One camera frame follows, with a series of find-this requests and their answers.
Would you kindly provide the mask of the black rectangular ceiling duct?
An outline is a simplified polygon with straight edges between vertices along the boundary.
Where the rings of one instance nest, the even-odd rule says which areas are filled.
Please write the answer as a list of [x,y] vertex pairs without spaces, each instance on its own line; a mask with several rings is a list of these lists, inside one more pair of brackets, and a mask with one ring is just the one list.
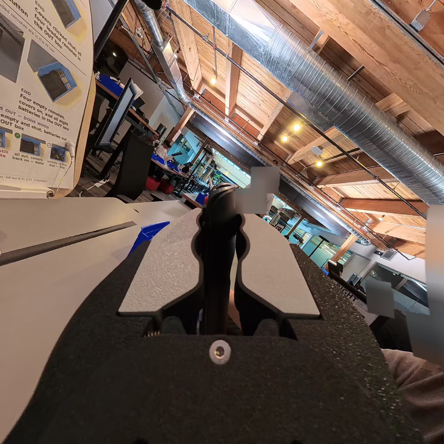
[[[228,133],[218,129],[208,120],[194,114],[191,119],[191,124],[197,130],[200,130],[212,141],[217,143],[220,147],[229,152],[240,162],[245,164],[248,168],[259,166],[272,166],[272,161],[266,159],[261,154],[258,154],[246,144],[237,140],[235,137],[228,136]],[[287,178],[283,173],[280,173],[279,192],[285,199],[290,201],[292,205],[296,205],[319,223],[324,225],[327,229],[332,231],[339,237],[345,237],[348,233],[359,235],[349,224],[337,218],[321,203],[317,202],[313,197],[309,197],[308,193],[303,191],[301,186],[293,180]]]

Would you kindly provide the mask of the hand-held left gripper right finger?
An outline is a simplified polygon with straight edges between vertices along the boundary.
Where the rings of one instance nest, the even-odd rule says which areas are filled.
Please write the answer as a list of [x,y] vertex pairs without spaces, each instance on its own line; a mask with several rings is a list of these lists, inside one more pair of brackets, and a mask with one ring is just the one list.
[[240,289],[278,318],[319,319],[320,311],[289,242],[254,214],[242,214],[237,234]]

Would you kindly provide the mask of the large silver air duct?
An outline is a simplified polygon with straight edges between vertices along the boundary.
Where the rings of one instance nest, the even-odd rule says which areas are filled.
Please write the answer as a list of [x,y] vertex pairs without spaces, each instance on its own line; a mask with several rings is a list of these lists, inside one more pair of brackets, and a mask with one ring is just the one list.
[[443,164],[256,1],[185,3],[425,203],[443,204]]

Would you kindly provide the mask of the blue bin on wooden desk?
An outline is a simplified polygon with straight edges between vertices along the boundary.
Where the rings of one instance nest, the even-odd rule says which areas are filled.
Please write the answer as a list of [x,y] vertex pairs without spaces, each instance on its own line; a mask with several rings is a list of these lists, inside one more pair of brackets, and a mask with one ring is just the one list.
[[123,92],[125,85],[121,86],[120,83],[117,83],[116,81],[114,81],[113,79],[111,79],[108,75],[106,74],[101,74],[99,77],[99,82],[101,83],[102,86],[104,86],[106,89],[108,89],[110,92],[112,92],[113,94],[115,94],[117,97],[119,97],[121,95],[121,93]]

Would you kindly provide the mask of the black office chair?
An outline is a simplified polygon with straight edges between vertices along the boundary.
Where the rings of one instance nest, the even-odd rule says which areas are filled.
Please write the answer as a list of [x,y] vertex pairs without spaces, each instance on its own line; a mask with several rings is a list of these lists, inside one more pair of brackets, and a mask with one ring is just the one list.
[[138,136],[133,132],[124,144],[123,157],[114,185],[105,197],[134,202],[145,190],[154,152],[155,135]]

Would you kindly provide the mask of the white board stand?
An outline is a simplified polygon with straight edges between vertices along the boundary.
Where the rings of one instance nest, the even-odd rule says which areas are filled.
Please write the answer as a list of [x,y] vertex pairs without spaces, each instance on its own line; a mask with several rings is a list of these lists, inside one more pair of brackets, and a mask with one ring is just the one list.
[[48,187],[0,185],[1,199],[50,199],[54,195],[54,191]]

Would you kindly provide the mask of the thin silver air duct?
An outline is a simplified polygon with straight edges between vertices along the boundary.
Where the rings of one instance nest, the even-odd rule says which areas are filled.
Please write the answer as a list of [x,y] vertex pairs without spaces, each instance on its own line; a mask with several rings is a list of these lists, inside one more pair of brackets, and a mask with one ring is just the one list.
[[[162,32],[158,25],[154,11],[143,1],[136,0],[133,1],[133,3],[140,10],[143,16],[143,20],[152,37],[151,44],[154,52],[157,56],[159,56],[160,64],[165,75],[172,82],[177,98],[188,108],[207,121],[210,127],[216,130],[216,135],[221,136],[223,142],[228,143],[229,147],[234,147],[235,158],[241,160],[240,150],[243,150],[246,153],[247,158],[251,161],[251,165],[248,165],[248,168],[252,168],[253,166],[280,167],[280,164],[273,163],[271,159],[264,157],[257,149],[245,144],[242,140],[236,137],[236,135],[232,135],[229,131],[225,130],[225,128],[222,127],[215,119],[196,106],[196,104],[192,101],[192,99],[195,97],[188,94],[184,89],[176,59],[174,56],[166,56],[164,54],[164,49],[166,49],[167,43],[162,36]],[[371,245],[371,242],[362,234],[353,229],[347,222],[337,217],[336,214],[334,214],[328,207],[315,199],[302,186],[300,186],[299,183],[293,181],[282,170],[280,170],[280,181],[287,184],[286,188],[292,188],[295,193],[297,193],[296,205],[302,209],[305,209],[306,211],[311,210],[314,212],[314,218],[320,222],[323,222],[326,226],[332,226],[332,229],[335,230],[337,229],[336,226],[341,226],[341,229],[339,229],[340,232],[346,231],[356,236],[357,242],[359,242],[361,245]]]

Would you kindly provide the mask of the wooden background desk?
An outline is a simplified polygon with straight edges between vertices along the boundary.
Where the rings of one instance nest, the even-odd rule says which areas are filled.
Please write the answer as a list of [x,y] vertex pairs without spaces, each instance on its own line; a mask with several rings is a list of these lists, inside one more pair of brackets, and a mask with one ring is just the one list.
[[[101,95],[106,100],[108,100],[110,107],[112,108],[119,100],[119,97],[116,94],[114,94],[112,91],[103,86],[103,84],[97,79],[96,79],[96,94]],[[153,133],[156,137],[159,136],[159,134],[150,127],[148,122],[145,121],[142,117],[140,117],[132,108],[128,110],[124,119],[128,121],[130,125],[134,126],[145,135]]]

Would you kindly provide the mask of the person's left hand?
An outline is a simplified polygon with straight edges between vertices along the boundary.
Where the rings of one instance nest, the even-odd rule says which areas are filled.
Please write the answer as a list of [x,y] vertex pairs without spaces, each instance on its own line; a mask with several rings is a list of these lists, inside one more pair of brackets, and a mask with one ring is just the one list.
[[228,315],[231,318],[231,320],[241,329],[240,316],[239,316],[239,312],[235,306],[234,290],[233,289],[230,289],[230,294],[229,294]]

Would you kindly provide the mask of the instruction poster board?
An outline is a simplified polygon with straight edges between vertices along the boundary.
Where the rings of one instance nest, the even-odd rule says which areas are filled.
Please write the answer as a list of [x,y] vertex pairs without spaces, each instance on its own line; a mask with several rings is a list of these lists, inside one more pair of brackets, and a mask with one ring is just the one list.
[[0,184],[63,196],[91,119],[90,1],[0,3]]

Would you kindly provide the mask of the person's taupe shirt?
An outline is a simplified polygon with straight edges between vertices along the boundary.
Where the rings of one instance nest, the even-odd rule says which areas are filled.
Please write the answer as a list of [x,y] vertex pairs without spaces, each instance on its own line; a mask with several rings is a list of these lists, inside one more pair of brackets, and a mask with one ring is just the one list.
[[412,352],[381,349],[404,406],[428,443],[444,442],[444,375]]

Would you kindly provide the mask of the framed checkered tag sign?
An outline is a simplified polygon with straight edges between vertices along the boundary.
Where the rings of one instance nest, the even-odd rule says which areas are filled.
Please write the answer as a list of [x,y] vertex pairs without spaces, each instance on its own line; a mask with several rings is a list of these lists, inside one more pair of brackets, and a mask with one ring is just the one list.
[[378,317],[368,311],[367,297],[353,285],[343,281],[341,278],[333,279],[341,292],[352,302],[359,314],[363,317],[365,323],[370,326]]

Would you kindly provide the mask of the black remote control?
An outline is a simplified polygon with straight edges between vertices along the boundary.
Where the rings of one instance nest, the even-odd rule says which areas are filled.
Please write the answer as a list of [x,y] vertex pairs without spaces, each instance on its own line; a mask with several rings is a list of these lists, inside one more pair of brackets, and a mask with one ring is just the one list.
[[203,333],[226,334],[230,302],[230,272],[241,218],[235,209],[233,184],[213,188],[203,209],[202,260],[204,277]]

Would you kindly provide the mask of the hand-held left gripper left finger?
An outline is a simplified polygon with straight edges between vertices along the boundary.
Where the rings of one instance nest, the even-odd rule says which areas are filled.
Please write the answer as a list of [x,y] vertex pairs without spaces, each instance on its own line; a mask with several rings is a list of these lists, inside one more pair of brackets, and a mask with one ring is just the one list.
[[196,325],[203,308],[203,264],[196,252],[201,209],[172,221],[153,236],[118,313],[179,317]]

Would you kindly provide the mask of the blue plastic bin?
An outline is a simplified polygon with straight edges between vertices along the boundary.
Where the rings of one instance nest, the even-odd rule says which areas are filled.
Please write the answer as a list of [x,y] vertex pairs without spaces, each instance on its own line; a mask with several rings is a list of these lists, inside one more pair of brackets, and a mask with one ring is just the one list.
[[150,225],[145,225],[141,227],[140,232],[131,247],[129,253],[133,252],[136,248],[138,248],[143,242],[151,241],[152,238],[164,227],[170,224],[170,221],[162,221],[157,222]]

